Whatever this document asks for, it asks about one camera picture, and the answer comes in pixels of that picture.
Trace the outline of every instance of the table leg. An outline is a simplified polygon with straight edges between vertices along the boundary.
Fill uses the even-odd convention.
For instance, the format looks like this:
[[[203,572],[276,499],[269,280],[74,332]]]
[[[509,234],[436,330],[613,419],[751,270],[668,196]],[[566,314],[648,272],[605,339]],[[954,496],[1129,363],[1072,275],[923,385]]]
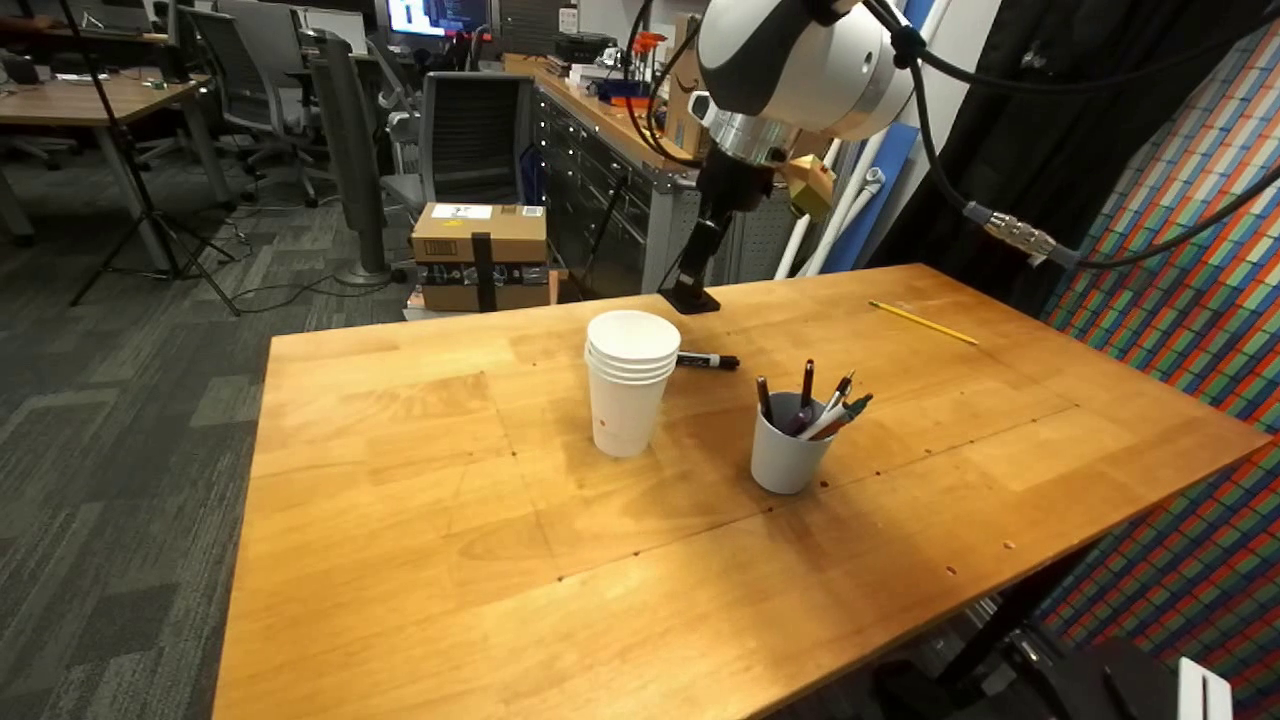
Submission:
[[[209,175],[209,183],[214,183],[214,196],[216,196],[220,206],[231,206],[226,163],[220,163],[216,151],[214,151],[214,137],[209,137],[209,124],[203,124],[203,114],[202,114],[202,95],[188,95],[188,99],[183,99],[183,118],[188,118],[193,150],[195,150],[195,155],[202,155],[202,163],[203,163],[203,175]]]
[[[163,240],[157,238],[157,225],[150,215],[150,200],[145,200],[145,190],[141,180],[133,175],[129,159],[121,155],[116,141],[113,141],[113,127],[92,127],[92,141],[104,150],[121,190],[126,190],[126,200],[129,200],[129,212],[133,221],[141,221],[141,234],[145,234],[145,244],[150,244],[150,256],[157,270],[168,270],[173,272],[173,250],[163,250]]]
[[[1072,578],[1090,549],[1023,578],[1002,593],[996,615],[962,649],[962,657],[939,674],[958,696],[977,688],[977,670],[1005,644],[1005,636],[1035,615],[1035,609]]]
[[[30,212],[15,206],[4,173],[0,173],[0,227],[4,227],[15,244],[33,244],[33,238],[35,238],[35,227],[33,227]]]

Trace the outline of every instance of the pen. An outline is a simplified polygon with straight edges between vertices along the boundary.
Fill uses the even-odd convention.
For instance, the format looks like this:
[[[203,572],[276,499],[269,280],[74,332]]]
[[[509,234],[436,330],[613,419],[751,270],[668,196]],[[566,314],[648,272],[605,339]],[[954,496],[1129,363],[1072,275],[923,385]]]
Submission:
[[[755,395],[761,395],[761,415],[771,424],[770,382],[755,382]]]
[[[868,406],[871,406],[871,391],[861,395],[861,399],[853,399],[853,406],[845,406],[848,424],[853,424]]]
[[[813,406],[813,359],[805,359],[805,382],[801,382],[801,415],[807,413]]]
[[[848,424],[848,413],[845,413],[845,406],[836,399],[836,406],[829,406],[829,409],[801,434],[801,439],[826,439],[826,438],[832,438],[839,424]]]
[[[678,367],[718,367],[718,371],[738,371],[740,359],[738,357],[719,357],[719,352],[681,352]]]
[[[839,395],[839,399],[836,399],[836,406],[845,406],[848,385],[853,385],[853,375],[839,375],[839,385],[836,385],[836,395]]]

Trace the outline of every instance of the pen holder cup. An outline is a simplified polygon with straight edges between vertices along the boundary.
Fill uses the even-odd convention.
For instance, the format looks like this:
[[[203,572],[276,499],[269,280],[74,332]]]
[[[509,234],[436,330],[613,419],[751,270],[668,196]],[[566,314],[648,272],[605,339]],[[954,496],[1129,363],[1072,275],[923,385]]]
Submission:
[[[817,482],[817,470],[826,466],[832,438],[829,439],[792,438],[792,424],[801,424],[797,391],[771,391],[770,409],[771,409],[771,419],[763,419],[763,413],[755,415],[751,482],[779,496],[805,492]]]

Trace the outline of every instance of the black marker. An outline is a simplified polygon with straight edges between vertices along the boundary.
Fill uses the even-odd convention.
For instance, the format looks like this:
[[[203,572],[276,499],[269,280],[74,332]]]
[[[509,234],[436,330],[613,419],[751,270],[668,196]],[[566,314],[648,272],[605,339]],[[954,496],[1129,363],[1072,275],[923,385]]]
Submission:
[[[681,352],[678,367],[718,367],[718,371],[738,371],[738,357],[719,357],[719,352]]]
[[[755,382],[761,415],[771,424],[770,382]]]

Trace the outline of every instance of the cup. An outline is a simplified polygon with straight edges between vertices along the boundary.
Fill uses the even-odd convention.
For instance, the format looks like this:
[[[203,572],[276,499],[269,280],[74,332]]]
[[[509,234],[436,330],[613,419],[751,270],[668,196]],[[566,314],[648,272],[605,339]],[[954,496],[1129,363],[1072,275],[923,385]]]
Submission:
[[[797,391],[771,391],[770,409],[779,424],[797,419],[801,395]],[[755,439],[751,439],[751,482],[770,492],[805,492],[817,482],[817,470],[826,466],[832,450],[829,439],[801,439],[755,415]]]
[[[678,371],[681,332],[654,314],[599,314],[588,326],[593,446],[605,456],[640,456]]]

